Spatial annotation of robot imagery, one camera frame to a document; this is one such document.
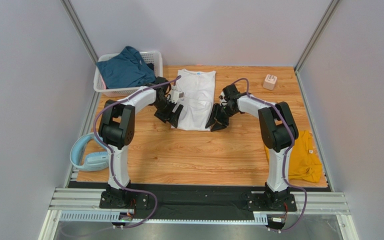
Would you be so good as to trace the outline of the white t shirt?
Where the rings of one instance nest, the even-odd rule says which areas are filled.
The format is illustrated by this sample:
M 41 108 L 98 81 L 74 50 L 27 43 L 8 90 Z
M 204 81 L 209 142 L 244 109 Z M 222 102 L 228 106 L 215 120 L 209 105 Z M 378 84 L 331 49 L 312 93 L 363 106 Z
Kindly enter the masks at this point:
M 177 128 L 184 131 L 209 132 L 206 124 L 215 100 L 216 72 L 180 69 L 177 74 L 180 79 L 176 81 L 176 87 L 184 93 L 184 97 L 178 102 L 183 105 L 183 109 Z

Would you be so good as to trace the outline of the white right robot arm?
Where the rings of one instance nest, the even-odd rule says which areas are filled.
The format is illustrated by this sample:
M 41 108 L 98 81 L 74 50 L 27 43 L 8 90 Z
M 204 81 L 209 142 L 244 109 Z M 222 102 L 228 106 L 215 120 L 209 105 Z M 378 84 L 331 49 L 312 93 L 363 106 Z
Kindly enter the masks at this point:
M 229 126 L 230 117 L 238 113 L 250 114 L 259 120 L 261 138 L 269 150 L 267 197 L 272 202 L 287 198 L 291 187 L 288 180 L 290 157 L 299 133 L 289 105 L 259 99 L 230 84 L 222 90 L 220 103 L 213 105 L 205 126 L 212 132 L 223 130 Z

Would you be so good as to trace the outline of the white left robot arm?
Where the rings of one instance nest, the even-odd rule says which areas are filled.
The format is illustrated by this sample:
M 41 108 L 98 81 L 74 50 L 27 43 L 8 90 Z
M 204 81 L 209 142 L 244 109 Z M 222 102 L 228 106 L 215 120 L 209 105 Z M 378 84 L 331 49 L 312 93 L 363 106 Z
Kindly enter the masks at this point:
M 178 127 L 185 94 L 176 86 L 176 80 L 157 77 L 155 84 L 142 86 L 132 94 L 117 101 L 108 100 L 98 113 L 99 127 L 93 129 L 99 143 L 109 154 L 109 179 L 102 198 L 129 203 L 134 189 L 128 173 L 129 145 L 135 135 L 136 114 L 146 106 L 156 108 L 155 117 L 163 123 Z

